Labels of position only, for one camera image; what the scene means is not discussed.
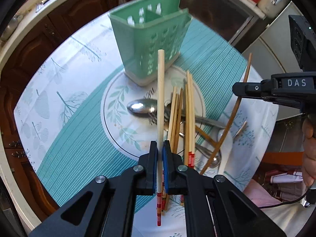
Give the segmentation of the person's right hand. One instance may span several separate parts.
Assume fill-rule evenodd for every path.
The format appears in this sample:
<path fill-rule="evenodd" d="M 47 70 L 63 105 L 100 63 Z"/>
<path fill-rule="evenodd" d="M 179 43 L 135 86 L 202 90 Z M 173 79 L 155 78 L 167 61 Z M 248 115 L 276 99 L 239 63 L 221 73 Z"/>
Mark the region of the person's right hand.
<path fill-rule="evenodd" d="M 307 187 L 310 187 L 313 185 L 316 178 L 316 141 L 313 125 L 308 118 L 306 118 L 303 122 L 302 131 L 304 134 L 304 154 L 302 163 L 303 181 Z"/>

